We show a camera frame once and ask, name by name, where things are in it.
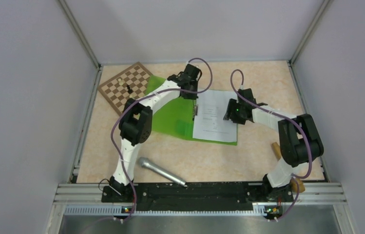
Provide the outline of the white paper files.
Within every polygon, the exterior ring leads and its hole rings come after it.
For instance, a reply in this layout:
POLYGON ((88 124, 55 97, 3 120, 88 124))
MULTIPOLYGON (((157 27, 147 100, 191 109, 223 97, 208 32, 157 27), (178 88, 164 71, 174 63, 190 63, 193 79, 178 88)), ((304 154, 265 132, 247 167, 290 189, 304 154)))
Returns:
POLYGON ((230 120, 224 120, 230 99, 236 99, 235 92, 208 89, 198 94, 197 114, 193 121, 194 139, 237 142, 237 125, 230 120))

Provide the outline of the metal folder clip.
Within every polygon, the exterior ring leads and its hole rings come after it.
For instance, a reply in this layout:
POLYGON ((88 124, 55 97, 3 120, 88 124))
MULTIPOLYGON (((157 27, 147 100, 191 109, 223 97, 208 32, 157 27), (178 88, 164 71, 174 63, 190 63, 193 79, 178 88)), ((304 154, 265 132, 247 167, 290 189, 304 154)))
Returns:
POLYGON ((192 120, 195 120, 196 116, 198 115, 198 108, 198 104, 193 105, 192 120))

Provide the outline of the green plastic folder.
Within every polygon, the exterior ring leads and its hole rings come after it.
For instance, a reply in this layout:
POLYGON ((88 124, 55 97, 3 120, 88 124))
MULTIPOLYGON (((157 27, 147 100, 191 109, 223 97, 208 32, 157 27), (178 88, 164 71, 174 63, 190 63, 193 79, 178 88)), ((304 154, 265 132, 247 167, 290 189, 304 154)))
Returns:
POLYGON ((176 138, 206 143, 237 145, 236 143, 223 143, 194 139, 192 112, 196 101, 178 97, 158 110, 153 117, 152 130, 158 133, 170 135, 176 138))

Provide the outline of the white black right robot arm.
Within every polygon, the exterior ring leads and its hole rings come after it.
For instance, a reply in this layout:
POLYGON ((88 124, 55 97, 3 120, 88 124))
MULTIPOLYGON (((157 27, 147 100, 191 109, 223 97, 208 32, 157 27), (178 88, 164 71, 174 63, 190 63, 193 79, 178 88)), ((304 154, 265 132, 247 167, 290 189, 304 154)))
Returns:
POLYGON ((303 165, 311 168, 313 161, 324 154, 322 140, 310 114, 288 114, 265 103, 256 103, 250 88, 236 93, 236 99, 229 99, 224 120, 241 125, 246 121, 262 124, 279 134, 282 157, 263 177, 266 184, 261 188, 263 198, 274 201, 303 165))

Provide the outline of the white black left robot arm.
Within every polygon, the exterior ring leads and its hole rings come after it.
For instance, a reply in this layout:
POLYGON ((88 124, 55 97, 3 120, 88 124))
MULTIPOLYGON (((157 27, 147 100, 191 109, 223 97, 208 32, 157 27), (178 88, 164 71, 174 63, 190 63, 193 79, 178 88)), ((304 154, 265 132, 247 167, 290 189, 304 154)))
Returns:
POLYGON ((136 158, 151 134, 153 115, 176 98, 197 99, 198 79, 201 76, 199 67, 188 63, 182 72, 169 76, 145 97, 130 98, 126 102, 118 122, 121 138, 118 164, 109 180, 109 187, 119 201, 127 201, 132 195, 136 158))

